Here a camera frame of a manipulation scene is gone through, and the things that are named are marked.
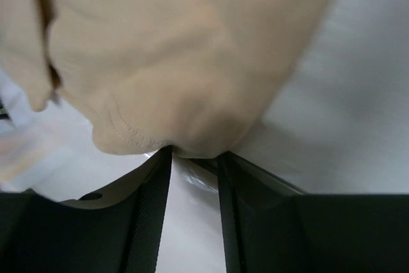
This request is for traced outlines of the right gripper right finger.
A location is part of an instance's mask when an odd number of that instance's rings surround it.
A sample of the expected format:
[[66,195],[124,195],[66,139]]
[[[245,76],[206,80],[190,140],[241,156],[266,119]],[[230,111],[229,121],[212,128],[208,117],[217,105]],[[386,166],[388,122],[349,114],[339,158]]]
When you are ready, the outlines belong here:
[[228,272],[407,272],[406,194],[311,194],[217,160]]

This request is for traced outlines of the beige t shirt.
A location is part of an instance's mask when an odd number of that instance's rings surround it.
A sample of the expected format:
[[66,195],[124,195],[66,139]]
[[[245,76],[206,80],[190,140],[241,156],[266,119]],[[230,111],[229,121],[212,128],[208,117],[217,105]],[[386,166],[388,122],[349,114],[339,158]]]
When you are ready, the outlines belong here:
[[1,0],[1,67],[59,95],[114,155],[232,149],[293,73],[331,0]]

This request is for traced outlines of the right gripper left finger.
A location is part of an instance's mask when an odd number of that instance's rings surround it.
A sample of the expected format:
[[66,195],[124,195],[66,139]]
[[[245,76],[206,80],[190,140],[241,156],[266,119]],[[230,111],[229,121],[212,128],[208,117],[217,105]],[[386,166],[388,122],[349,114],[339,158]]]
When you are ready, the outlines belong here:
[[154,272],[172,153],[79,199],[1,194],[2,272]]

